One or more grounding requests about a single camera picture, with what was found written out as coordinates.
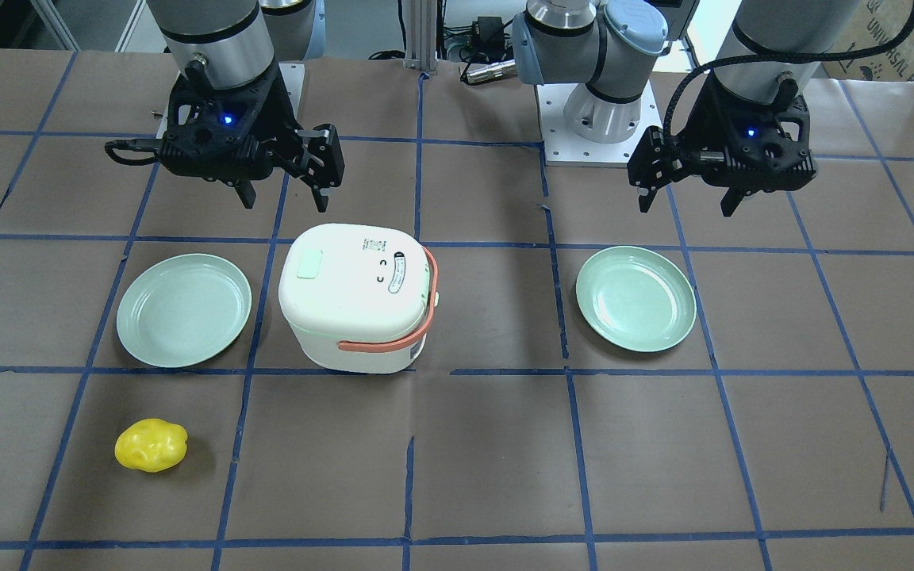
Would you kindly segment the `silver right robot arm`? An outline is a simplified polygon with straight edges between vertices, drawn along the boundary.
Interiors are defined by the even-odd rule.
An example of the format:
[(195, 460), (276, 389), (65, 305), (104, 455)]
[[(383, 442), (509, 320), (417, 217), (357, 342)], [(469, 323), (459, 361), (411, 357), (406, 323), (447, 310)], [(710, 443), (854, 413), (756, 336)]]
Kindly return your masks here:
[(276, 169), (311, 191), (326, 211), (344, 178), (334, 125), (298, 123), (268, 19), (291, 25), (294, 57), (317, 57), (316, 1), (150, 1), (148, 8), (179, 68), (155, 160), (175, 176), (235, 189), (250, 209), (254, 181)]

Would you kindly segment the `green plate near left arm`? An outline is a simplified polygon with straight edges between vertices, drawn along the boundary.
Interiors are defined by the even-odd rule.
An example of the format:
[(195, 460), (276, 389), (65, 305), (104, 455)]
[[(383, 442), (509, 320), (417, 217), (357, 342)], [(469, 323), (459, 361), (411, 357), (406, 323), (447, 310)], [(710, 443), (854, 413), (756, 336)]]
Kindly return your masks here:
[(591, 255), (574, 296), (592, 330), (637, 353), (678, 346), (697, 318), (695, 289), (681, 268), (646, 248), (616, 246)]

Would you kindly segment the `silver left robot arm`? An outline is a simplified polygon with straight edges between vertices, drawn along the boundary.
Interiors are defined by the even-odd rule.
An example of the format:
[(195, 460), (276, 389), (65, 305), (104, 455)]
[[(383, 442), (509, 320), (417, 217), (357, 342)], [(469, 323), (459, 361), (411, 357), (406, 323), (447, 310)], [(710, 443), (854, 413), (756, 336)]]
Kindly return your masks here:
[[(679, 36), (693, 1), (529, 1), (513, 18), (517, 74), (529, 86), (572, 84), (563, 116), (581, 137), (616, 144), (637, 132), (656, 60)], [(662, 123), (639, 131), (628, 181), (648, 211), (660, 189), (697, 176), (725, 188), (732, 216), (758, 192), (795, 191), (816, 177), (803, 87), (854, 15), (854, 1), (743, 1), (682, 129), (681, 94)]]

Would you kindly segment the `green plate near right arm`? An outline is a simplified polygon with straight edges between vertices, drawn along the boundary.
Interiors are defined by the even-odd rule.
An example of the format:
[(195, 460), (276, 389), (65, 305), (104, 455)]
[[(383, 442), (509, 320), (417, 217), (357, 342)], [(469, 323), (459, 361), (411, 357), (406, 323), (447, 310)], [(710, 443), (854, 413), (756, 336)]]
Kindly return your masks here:
[(177, 255), (131, 282), (117, 306), (117, 338), (146, 365), (197, 365), (238, 339), (251, 307), (251, 285), (238, 266), (216, 255)]

